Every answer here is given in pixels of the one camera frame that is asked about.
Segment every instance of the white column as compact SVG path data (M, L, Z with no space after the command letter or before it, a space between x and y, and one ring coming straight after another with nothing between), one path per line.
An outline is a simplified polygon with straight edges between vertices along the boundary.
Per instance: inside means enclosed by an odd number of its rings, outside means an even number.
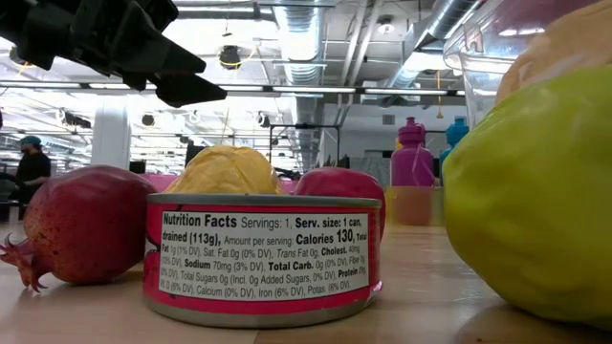
M317 161L322 166L328 159L338 163L338 131L332 128L321 130Z
M129 169L132 127L124 97L102 97L96 110L92 164Z

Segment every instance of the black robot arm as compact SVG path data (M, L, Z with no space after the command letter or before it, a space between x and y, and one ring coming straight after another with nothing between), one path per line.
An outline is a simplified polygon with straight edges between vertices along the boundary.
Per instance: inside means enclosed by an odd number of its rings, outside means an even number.
M148 80L173 107L225 99L197 76L206 62L162 35L177 16L171 0L0 0L0 36L47 71L60 56L138 91Z

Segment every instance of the wooden table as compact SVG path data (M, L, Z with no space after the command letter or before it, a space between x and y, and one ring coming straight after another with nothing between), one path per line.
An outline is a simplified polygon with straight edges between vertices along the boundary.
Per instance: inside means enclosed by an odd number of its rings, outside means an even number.
M308 328L183 324L144 306L141 278L134 269L113 285L74 288L46 276L42 282L50 288L36 294L24 290L15 268L0 265L0 343L612 343L611 333L560 326L506 306L459 260L439 227L389 228L379 300L356 316Z

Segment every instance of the blue bottle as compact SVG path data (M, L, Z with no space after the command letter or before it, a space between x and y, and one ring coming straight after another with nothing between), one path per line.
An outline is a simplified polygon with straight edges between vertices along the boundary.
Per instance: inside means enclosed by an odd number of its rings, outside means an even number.
M440 183L444 184L442 179L442 166L444 160L447 158L448 154L452 151L452 149L459 143L459 141L470 131L469 127L466 125L466 119L463 117L455 117L455 122L452 123L447 129L447 142L450 145L450 148L442 152L440 155Z

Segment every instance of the pink water bottle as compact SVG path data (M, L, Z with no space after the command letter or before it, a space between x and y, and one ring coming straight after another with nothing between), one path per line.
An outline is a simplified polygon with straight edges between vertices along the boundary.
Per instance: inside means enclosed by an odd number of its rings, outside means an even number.
M424 147L426 129L408 118L399 130L402 148L391 156L393 213L402 225L427 226L431 221L433 197L433 156Z
M433 186L433 156L423 146L424 125L408 118L399 134L402 148L391 156L391 185Z

